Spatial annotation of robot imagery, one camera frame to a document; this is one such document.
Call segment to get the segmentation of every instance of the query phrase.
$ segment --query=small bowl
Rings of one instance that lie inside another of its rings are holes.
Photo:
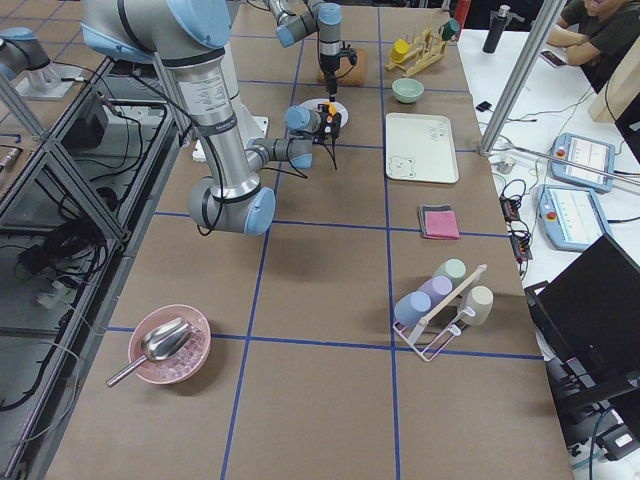
[[[145,362],[136,375],[145,382],[168,385],[186,380],[204,364],[211,348],[211,327],[202,312],[188,305],[168,305],[144,317],[129,339],[129,361],[140,355],[140,342],[149,331],[174,318],[182,317],[198,331],[173,357],[160,362]]]
[[[399,78],[391,84],[391,89],[400,103],[415,103],[424,93],[424,85],[413,78]]]

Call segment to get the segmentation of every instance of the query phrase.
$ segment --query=green bowl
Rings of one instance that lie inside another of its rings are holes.
[[[413,78],[399,78],[391,84],[391,89],[400,103],[414,103],[424,92],[424,85]]]

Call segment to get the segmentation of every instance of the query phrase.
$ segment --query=black bottle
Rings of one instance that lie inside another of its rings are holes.
[[[498,15],[491,20],[489,34],[487,35],[487,39],[484,41],[484,46],[482,47],[483,52],[493,53],[496,51],[496,47],[500,41],[500,36],[502,35],[502,32],[504,32],[504,27],[507,26],[507,14],[510,9],[511,7],[509,7],[509,5],[500,5]]]

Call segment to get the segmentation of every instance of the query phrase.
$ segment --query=black monitor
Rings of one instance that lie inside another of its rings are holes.
[[[558,358],[577,359],[596,385],[640,370],[640,267],[609,235],[545,286],[537,303],[534,321]],[[640,438],[640,391],[609,401]]]

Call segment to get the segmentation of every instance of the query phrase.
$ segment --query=ladle handle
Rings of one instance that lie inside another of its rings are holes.
[[[140,365],[142,365],[146,361],[147,361],[146,356],[144,355],[139,356],[133,362],[131,362],[129,365],[124,367],[122,370],[116,373],[113,377],[107,380],[107,387],[109,388],[113,387],[114,385],[119,383],[120,380],[128,376],[131,372],[133,372],[136,368],[138,368]]]

